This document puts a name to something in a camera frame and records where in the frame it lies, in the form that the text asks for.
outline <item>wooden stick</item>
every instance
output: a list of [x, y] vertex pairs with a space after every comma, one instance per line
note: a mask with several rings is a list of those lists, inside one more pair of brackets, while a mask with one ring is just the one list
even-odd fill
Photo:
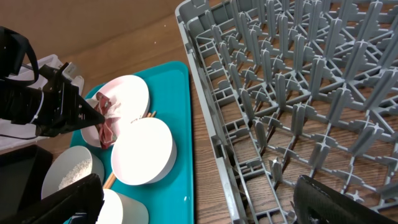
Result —
[[[148, 113], [147, 114], [147, 118], [153, 118], [156, 114], [156, 111], [154, 111], [152, 114]], [[109, 175], [109, 177], [106, 179], [106, 182], [104, 184], [104, 189], [110, 189], [113, 185], [113, 183], [116, 181], [116, 176], [114, 175], [114, 173], [112, 172], [111, 175]]]

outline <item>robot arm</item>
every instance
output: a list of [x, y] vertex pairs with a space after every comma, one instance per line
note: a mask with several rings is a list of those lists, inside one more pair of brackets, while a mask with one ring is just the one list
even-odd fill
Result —
[[[34, 79], [17, 81], [8, 78], [18, 74], [27, 54]], [[104, 116], [94, 110], [79, 94], [78, 87], [62, 75], [68, 64], [56, 69], [44, 65], [39, 69], [29, 41], [22, 35], [0, 27], [0, 119], [12, 124], [35, 124], [36, 136], [55, 137], [77, 129], [104, 123]], [[42, 90], [27, 87], [39, 74], [48, 80]]]

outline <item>brown wall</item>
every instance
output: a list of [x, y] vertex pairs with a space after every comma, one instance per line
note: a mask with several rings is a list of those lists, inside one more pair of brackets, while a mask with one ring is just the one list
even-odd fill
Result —
[[0, 0], [0, 26], [26, 36], [38, 58], [61, 57], [173, 14], [180, 2]]

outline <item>teal tray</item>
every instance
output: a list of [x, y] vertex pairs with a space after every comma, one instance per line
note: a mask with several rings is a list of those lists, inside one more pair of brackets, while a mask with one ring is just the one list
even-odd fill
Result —
[[[169, 62], [136, 73], [149, 89], [150, 109], [170, 128], [177, 145], [173, 169], [154, 184], [129, 186], [116, 180], [112, 190], [142, 202], [149, 212], [149, 223], [194, 223], [192, 122], [188, 68], [182, 62]], [[102, 86], [93, 88], [91, 98]], [[112, 147], [102, 150], [88, 145], [75, 131], [70, 146], [85, 146], [101, 159], [105, 180], [112, 172]]]

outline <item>dish rack grid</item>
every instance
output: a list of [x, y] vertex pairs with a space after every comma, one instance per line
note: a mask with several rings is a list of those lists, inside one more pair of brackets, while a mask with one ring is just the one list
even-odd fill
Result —
[[[292, 194], [278, 189], [292, 192], [297, 174], [377, 212], [398, 205], [397, 5], [188, 0], [175, 10], [233, 223], [294, 222]], [[358, 167], [385, 175], [375, 184]]]

